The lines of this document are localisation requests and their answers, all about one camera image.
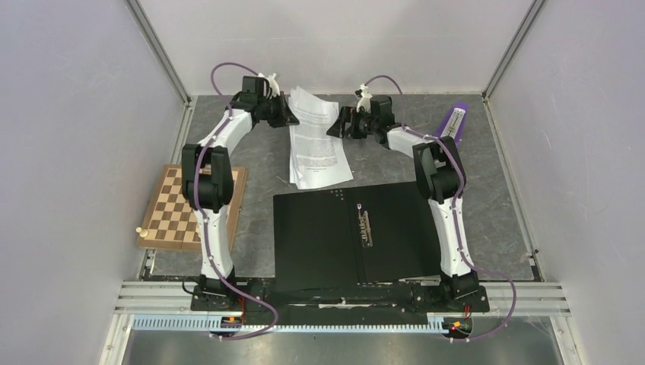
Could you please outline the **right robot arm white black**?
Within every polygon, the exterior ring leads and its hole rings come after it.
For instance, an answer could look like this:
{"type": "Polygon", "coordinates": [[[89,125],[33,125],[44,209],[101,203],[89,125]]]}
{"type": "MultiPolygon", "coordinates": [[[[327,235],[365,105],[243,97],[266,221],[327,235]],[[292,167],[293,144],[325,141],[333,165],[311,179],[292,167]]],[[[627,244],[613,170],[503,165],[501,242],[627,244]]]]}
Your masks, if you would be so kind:
{"type": "Polygon", "coordinates": [[[417,187],[430,206],[440,244],[440,302],[449,310],[461,309],[479,289],[462,228],[466,177],[457,144],[467,108],[456,104],[444,116],[437,135],[426,135],[396,121],[391,97],[374,96],[366,89],[356,94],[356,106],[342,107],[326,134],[353,139],[372,135],[383,147],[412,158],[417,187]]]}

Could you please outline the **teal folder black inside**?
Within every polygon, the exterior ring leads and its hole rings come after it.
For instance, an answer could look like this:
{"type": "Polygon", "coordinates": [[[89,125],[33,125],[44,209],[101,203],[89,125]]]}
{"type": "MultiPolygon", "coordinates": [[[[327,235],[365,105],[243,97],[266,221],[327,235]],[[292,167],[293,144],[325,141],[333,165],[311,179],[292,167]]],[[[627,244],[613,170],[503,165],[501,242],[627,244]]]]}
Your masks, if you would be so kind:
{"type": "Polygon", "coordinates": [[[273,214],[279,290],[350,287],[441,273],[431,209],[414,182],[275,195],[273,214]],[[372,247],[361,244],[357,203],[368,211],[372,247]]]}

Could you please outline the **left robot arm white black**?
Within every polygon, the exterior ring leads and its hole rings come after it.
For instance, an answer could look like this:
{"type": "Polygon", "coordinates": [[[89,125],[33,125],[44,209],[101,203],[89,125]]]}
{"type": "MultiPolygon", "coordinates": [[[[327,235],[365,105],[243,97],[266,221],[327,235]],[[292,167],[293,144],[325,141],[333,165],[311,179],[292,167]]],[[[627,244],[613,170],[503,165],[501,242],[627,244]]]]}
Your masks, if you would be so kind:
{"type": "Polygon", "coordinates": [[[182,194],[195,213],[202,244],[197,287],[221,310],[234,308],[239,299],[227,232],[227,210],[234,194],[230,153],[262,121],[272,128],[300,123],[275,74],[243,77],[242,89],[221,121],[199,142],[182,149],[182,194]]]}

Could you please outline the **printed paper sheet top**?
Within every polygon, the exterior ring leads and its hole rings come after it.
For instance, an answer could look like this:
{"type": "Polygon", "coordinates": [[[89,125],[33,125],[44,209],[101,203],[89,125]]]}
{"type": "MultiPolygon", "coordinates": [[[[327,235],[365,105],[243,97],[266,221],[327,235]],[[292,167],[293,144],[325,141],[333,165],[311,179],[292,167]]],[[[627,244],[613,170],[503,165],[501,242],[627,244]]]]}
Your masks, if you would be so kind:
{"type": "Polygon", "coordinates": [[[288,106],[299,121],[289,127],[290,182],[308,190],[353,180],[342,140],[326,134],[339,116],[338,103],[296,87],[288,106]]]}

